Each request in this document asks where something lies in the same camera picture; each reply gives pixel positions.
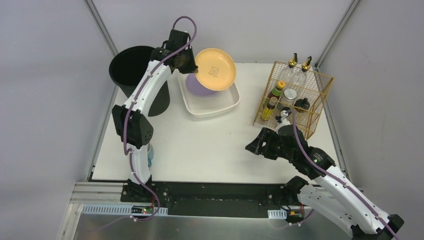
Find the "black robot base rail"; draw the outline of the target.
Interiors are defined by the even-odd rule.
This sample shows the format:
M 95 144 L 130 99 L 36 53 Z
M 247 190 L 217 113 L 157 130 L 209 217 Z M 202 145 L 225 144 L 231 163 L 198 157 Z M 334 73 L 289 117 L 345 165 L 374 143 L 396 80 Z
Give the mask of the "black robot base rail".
M 79 182 L 71 202 L 82 203 L 84 214 L 127 215 L 134 221 L 150 216 L 283 219 L 290 211 L 303 219 L 307 203 L 297 197 L 301 187 L 314 200 L 330 196 L 296 176 L 286 184 Z

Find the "purple plate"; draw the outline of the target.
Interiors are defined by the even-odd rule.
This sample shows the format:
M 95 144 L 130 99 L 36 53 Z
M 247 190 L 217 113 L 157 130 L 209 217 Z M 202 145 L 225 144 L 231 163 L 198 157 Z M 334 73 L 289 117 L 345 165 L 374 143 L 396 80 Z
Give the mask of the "purple plate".
M 188 91 L 197 97 L 210 97 L 217 93 L 217 91 L 210 90 L 200 84 L 194 73 L 187 75 L 185 85 Z

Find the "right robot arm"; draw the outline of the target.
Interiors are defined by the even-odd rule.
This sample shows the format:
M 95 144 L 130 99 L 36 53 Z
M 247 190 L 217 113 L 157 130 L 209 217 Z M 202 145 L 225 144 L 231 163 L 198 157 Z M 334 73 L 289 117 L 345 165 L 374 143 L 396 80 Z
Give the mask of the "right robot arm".
M 328 195 L 302 177 L 295 176 L 283 190 L 291 199 L 311 207 L 341 228 L 353 240 L 398 239 L 405 221 L 388 214 L 369 200 L 344 175 L 322 149 L 308 145 L 303 133 L 292 124 L 273 130 L 263 127 L 245 150 L 266 159 L 288 160 L 295 169 L 321 186 Z

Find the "white rectangular tub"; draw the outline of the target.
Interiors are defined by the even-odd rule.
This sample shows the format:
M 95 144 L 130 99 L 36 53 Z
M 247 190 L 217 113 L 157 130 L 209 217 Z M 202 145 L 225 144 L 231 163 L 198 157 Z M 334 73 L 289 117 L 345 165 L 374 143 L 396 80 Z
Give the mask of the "white rectangular tub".
M 233 110 L 241 100 L 236 83 L 211 96 L 196 96 L 186 86 L 188 74 L 176 73 L 182 99 L 187 111 L 195 118 L 204 119 L 225 114 Z

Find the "yellow cap sauce bottle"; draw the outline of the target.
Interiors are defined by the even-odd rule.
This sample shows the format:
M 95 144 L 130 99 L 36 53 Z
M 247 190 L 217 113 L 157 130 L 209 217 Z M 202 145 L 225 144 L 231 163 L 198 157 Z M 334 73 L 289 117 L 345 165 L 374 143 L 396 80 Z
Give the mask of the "yellow cap sauce bottle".
M 267 98 L 271 99 L 275 97 L 277 100 L 279 100 L 285 86 L 286 86 L 286 83 L 284 81 L 278 80 L 275 86 L 273 87 L 273 89 L 267 95 Z

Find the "glass bottle with brown sauce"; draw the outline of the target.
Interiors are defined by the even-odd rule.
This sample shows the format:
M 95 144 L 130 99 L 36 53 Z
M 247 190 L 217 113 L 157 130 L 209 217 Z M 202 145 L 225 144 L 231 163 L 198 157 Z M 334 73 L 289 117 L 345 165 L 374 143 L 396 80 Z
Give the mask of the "glass bottle with brown sauce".
M 293 75 L 292 83 L 295 86 L 304 87 L 307 80 L 307 72 L 311 68 L 312 56 L 309 56 L 301 65 L 301 69 Z

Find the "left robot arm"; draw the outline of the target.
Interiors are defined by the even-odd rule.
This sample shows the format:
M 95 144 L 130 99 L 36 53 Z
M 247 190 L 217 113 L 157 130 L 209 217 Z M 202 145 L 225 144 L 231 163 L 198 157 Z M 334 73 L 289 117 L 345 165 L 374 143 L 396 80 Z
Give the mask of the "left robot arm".
M 195 36 L 185 31 L 172 29 L 169 39 L 162 47 L 153 49 L 137 67 L 141 67 L 142 76 L 135 90 L 124 105 L 115 105 L 112 116 L 117 134 L 123 142 L 125 155 L 130 158 L 130 181 L 144 188 L 151 178 L 148 167 L 148 147 L 154 129 L 148 121 L 152 104 L 161 97 L 161 89 L 174 70 L 183 74 L 198 70 L 191 42 Z

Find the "blue mug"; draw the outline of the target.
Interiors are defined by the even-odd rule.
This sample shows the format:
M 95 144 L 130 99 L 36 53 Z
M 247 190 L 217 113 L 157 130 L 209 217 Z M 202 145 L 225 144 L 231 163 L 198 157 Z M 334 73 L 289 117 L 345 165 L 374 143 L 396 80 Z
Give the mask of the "blue mug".
M 154 148 L 151 143 L 147 145 L 147 164 L 150 168 L 152 166 L 152 160 L 154 159 Z

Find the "black lid grinder jar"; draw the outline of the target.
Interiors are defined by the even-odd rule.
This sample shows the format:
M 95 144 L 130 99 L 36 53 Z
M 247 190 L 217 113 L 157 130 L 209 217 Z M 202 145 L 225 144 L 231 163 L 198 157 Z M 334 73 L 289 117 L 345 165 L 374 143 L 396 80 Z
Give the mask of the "black lid grinder jar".
M 308 98 L 300 98 L 298 99 L 294 105 L 294 114 L 303 114 L 306 113 L 310 109 L 310 102 Z

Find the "clear glass oil bottle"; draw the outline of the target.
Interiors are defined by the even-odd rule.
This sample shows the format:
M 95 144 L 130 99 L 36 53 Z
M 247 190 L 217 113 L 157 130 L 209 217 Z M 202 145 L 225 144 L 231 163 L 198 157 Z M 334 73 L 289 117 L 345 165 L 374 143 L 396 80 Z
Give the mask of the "clear glass oil bottle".
M 293 57 L 288 61 L 288 64 L 285 68 L 281 70 L 278 75 L 278 80 L 288 83 L 293 75 L 295 74 L 294 68 L 298 64 L 298 54 L 295 52 Z

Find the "black plastic bin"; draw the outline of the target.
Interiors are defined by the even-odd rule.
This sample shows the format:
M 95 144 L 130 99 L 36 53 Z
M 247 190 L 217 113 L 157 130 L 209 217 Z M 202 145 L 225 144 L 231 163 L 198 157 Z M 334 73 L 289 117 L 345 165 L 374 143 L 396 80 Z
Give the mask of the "black plastic bin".
M 154 47 L 138 45 L 118 53 L 109 64 L 111 80 L 130 97 L 144 76 Z M 164 113 L 170 105 L 168 83 L 165 82 L 156 95 L 148 116 L 155 117 Z

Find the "silver lid salt shaker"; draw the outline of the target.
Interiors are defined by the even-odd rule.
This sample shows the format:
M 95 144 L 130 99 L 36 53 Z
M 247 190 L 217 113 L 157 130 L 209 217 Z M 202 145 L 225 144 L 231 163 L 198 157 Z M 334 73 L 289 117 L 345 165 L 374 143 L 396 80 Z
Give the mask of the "silver lid salt shaker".
M 280 101 L 279 101 L 279 107 L 282 109 L 284 107 L 290 108 L 295 100 L 297 99 L 298 94 L 297 91 L 293 88 L 286 88 L 283 93 L 281 94 Z

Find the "yellow label sauce bottle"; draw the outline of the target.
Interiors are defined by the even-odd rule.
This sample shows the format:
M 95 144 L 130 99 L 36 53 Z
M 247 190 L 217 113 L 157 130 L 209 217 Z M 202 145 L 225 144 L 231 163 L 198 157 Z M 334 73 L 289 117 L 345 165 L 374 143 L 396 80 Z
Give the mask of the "yellow label sauce bottle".
M 266 122 L 272 117 L 272 114 L 274 112 L 274 109 L 277 103 L 278 103 L 278 99 L 275 96 L 267 100 L 266 105 L 263 108 L 262 113 L 260 115 L 260 118 L 262 121 Z

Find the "yellow plate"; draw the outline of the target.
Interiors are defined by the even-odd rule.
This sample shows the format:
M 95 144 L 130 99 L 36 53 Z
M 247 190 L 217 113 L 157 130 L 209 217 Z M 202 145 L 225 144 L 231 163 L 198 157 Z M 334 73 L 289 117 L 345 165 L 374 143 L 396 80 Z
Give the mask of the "yellow plate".
M 236 79 L 236 65 L 223 50 L 206 48 L 195 57 L 198 66 L 194 74 L 199 83 L 212 91 L 223 91 L 233 85 Z

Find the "black cap spice jar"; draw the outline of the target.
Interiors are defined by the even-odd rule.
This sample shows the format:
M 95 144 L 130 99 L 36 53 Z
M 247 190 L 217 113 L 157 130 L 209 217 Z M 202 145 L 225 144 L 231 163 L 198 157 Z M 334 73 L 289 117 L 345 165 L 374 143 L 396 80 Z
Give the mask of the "black cap spice jar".
M 283 107 L 281 112 L 275 117 L 278 124 L 285 123 L 290 124 L 288 117 L 291 115 L 292 110 L 289 107 Z

